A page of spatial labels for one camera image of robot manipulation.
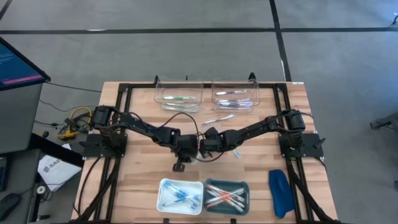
monitor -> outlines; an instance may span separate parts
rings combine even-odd
[[[0,91],[50,81],[50,77],[0,37]]]

